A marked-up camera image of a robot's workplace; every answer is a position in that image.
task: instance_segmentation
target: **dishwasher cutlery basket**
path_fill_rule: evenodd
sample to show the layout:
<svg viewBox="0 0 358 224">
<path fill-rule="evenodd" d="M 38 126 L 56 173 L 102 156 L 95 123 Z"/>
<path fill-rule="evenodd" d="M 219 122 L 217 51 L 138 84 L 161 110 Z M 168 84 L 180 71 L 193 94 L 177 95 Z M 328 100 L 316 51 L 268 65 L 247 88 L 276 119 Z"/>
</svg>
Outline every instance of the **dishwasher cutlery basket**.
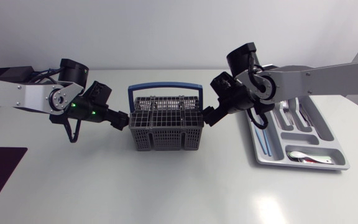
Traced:
<svg viewBox="0 0 358 224">
<path fill-rule="evenodd" d="M 187 88 L 197 96 L 137 97 L 133 91 L 149 88 Z M 128 87 L 129 129 L 138 151 L 197 150 L 204 126 L 203 87 L 192 83 L 153 82 Z"/>
</svg>

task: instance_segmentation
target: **black cable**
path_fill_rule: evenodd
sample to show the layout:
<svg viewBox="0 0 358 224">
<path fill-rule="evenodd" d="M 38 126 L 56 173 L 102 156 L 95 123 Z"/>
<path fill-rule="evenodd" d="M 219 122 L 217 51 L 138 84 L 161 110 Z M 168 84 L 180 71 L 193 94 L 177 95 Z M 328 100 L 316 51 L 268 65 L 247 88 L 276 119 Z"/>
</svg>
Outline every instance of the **black cable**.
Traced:
<svg viewBox="0 0 358 224">
<path fill-rule="evenodd" d="M 259 84 L 254 76 L 254 66 L 258 67 L 258 68 L 262 68 L 262 66 L 260 65 L 254 65 L 254 58 L 252 57 L 252 54 L 249 54 L 248 56 L 248 63 L 249 63 L 249 67 L 248 67 L 248 76 L 249 76 L 249 80 L 251 81 L 251 83 L 256 86 L 256 88 L 258 88 L 259 91 L 264 92 L 265 88 L 263 85 Z"/>
<path fill-rule="evenodd" d="M 267 121 L 267 117 L 265 114 L 260 114 L 260 118 L 262 118 L 262 121 L 264 122 L 263 124 L 259 124 L 258 122 L 256 122 L 254 115 L 251 112 L 251 109 L 247 109 L 247 114 L 249 116 L 249 118 L 251 119 L 251 121 L 253 122 L 253 124 L 259 128 L 259 129 L 265 129 L 267 128 L 267 125 L 269 124 L 269 122 Z"/>
<path fill-rule="evenodd" d="M 45 78 L 49 79 L 53 84 L 57 84 L 56 80 L 52 79 L 51 77 L 45 77 Z M 36 83 L 42 82 L 42 80 L 44 80 L 45 78 L 38 80 Z"/>
<path fill-rule="evenodd" d="M 61 72 L 63 69 L 65 69 L 65 68 L 62 67 L 62 68 L 56 69 L 56 70 L 53 71 L 53 72 L 48 72 L 48 73 L 43 74 L 43 75 L 37 75 L 36 77 L 32 78 L 29 82 L 30 82 L 30 83 L 33 83 L 33 82 L 36 82 L 36 81 L 38 81 L 38 80 L 42 80 L 42 79 L 44 79 L 44 78 L 47 78 L 47 77 L 49 77 L 49 76 L 51 76 L 51 75 L 58 74 L 58 73 Z"/>
</svg>

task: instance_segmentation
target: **cutlery tray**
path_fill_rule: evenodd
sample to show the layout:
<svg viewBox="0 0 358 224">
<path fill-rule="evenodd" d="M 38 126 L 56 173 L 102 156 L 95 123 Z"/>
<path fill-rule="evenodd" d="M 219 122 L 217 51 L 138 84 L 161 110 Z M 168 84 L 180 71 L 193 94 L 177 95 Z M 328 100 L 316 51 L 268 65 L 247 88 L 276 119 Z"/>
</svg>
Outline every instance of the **cutlery tray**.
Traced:
<svg viewBox="0 0 358 224">
<path fill-rule="evenodd" d="M 248 118 L 258 163 L 329 170 L 350 168 L 339 142 L 312 98 L 303 96 L 288 100 L 287 110 L 284 105 L 276 103 L 274 110 L 266 113 L 268 126 L 264 131 Z M 270 146 L 271 156 L 264 153 L 263 147 L 267 146 Z M 329 156 L 333 164 L 299 162 L 287 156 L 291 151 Z"/>
</svg>

